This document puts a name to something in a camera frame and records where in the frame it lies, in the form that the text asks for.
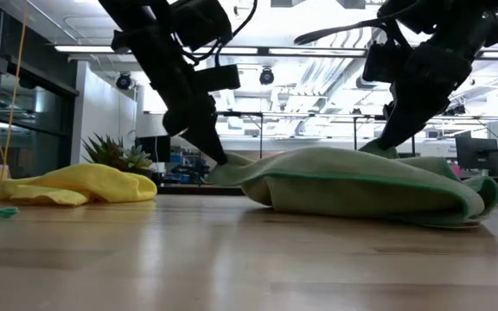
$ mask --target wooden table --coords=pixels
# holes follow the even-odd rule
[[[498,211],[475,230],[271,213],[241,197],[22,208],[0,311],[498,311]]]

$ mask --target succulent plant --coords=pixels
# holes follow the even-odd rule
[[[86,148],[87,154],[89,155],[89,159],[83,156],[84,159],[90,163],[104,164],[120,170],[127,169],[128,164],[121,159],[123,154],[122,138],[118,139],[116,142],[108,135],[105,139],[97,134],[94,135],[96,140],[88,137],[89,143],[82,140],[84,148]]]
[[[130,149],[122,149],[123,156],[120,159],[127,163],[128,168],[147,169],[152,161],[149,159],[150,154],[142,151],[142,146],[132,146]]]

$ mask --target computer monitor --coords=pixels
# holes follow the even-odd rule
[[[498,176],[498,147],[496,139],[457,137],[458,166],[465,169],[487,169],[490,176]]]
[[[170,162],[170,136],[149,136],[136,138],[136,145],[151,154],[153,162]]]

